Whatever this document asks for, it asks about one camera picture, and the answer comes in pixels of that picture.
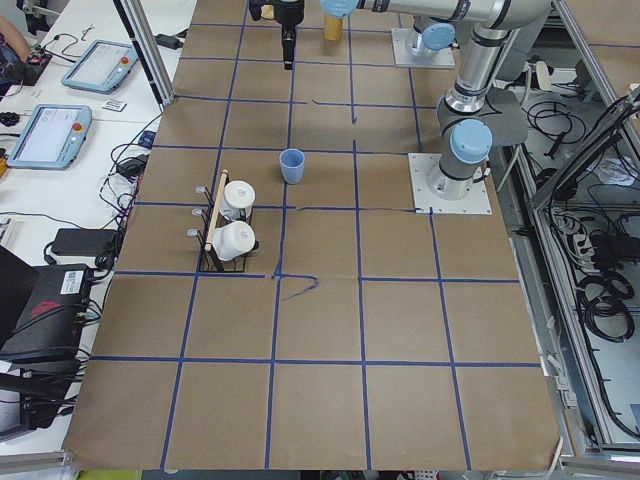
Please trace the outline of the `person forearm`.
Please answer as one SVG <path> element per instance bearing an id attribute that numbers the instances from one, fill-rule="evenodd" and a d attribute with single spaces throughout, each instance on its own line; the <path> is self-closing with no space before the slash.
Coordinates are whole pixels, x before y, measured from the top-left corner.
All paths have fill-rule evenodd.
<path id="1" fill-rule="evenodd" d="M 17 57 L 22 62 L 26 62 L 31 53 L 31 48 L 24 35 L 3 15 L 0 15 L 0 31 L 4 40 Z"/>

